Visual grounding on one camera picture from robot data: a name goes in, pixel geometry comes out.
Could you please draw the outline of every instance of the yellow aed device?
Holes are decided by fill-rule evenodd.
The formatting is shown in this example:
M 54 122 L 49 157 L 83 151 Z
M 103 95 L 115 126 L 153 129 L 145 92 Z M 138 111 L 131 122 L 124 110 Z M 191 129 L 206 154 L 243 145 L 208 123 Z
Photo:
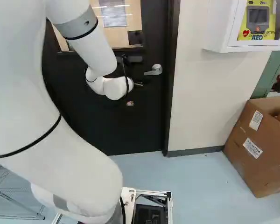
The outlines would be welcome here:
M 248 0 L 238 41 L 274 40 L 276 0 Z

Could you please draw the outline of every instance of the black stripe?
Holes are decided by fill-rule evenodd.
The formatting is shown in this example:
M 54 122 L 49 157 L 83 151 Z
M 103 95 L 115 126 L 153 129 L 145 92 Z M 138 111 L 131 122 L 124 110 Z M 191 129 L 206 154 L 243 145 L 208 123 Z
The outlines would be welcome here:
M 97 19 L 97 22 L 96 22 L 96 24 L 94 25 L 94 27 L 91 28 L 91 29 L 90 29 L 89 31 L 87 31 L 86 33 L 84 33 L 84 34 L 82 34 L 82 35 L 80 35 L 80 36 L 76 36 L 76 37 L 65 37 L 65 36 L 64 36 L 64 38 L 65 38 L 66 40 L 69 40 L 69 41 L 81 39 L 81 38 L 87 36 L 88 34 L 90 34 L 97 26 L 98 26 L 98 19 Z
M 0 155 L 0 159 L 1 158 L 5 158 L 5 157 L 9 157 L 9 156 L 12 156 L 12 155 L 16 155 L 18 153 L 21 153 L 29 148 L 31 148 L 32 146 L 36 145 L 37 143 L 39 143 L 40 141 L 42 141 L 43 139 L 45 139 L 49 134 L 52 133 L 52 131 L 58 126 L 59 122 L 61 120 L 61 114 L 59 115 L 59 118 L 57 119 L 57 121 L 55 122 L 55 124 L 44 134 L 42 135 L 40 138 L 38 138 L 37 140 L 31 142 L 29 145 L 26 145 L 25 147 L 23 148 L 20 148 L 18 150 L 15 150 L 13 151 L 12 153 L 7 153 L 7 154 L 3 154 L 3 155 Z
M 85 78 L 87 82 L 89 83 L 94 83 L 97 79 L 93 80 L 93 81 L 89 81 L 87 78 Z

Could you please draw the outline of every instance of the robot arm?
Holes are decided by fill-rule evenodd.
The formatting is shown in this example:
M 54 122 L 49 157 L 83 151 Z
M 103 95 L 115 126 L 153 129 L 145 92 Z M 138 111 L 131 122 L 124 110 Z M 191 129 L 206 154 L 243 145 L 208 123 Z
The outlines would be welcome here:
M 98 26 L 89 0 L 48 0 L 46 4 L 48 19 L 61 35 L 88 64 L 85 74 L 87 84 L 99 95 L 118 100 L 126 94 L 125 77 L 104 78 L 115 71 L 117 61 Z M 133 81 L 128 79 L 129 92 Z
M 87 223 L 104 224 L 120 198 L 121 172 L 68 126 L 41 70 L 46 14 L 64 36 L 74 38 L 69 42 L 89 65 L 89 78 L 116 68 L 90 9 L 88 0 L 48 0 L 46 7 L 42 0 L 0 1 L 0 164 L 37 186 L 33 191 L 40 200 L 49 195 L 54 204 L 54 198 L 66 201 L 67 215 L 98 217 Z M 84 15 L 80 27 L 75 20 Z

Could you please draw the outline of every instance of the silver door lever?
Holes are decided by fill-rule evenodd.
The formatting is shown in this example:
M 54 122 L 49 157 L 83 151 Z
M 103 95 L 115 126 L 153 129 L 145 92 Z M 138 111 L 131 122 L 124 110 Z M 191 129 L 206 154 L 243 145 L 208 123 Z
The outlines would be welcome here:
M 144 72 L 145 76 L 157 76 L 162 74 L 163 68 L 160 64 L 154 64 L 151 71 Z

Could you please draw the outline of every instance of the green door frame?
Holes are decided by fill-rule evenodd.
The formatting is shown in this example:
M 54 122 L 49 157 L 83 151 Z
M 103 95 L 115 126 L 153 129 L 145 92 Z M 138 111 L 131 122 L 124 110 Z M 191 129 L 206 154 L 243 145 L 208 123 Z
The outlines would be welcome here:
M 251 98 L 267 97 L 280 73 L 280 51 L 273 51 Z

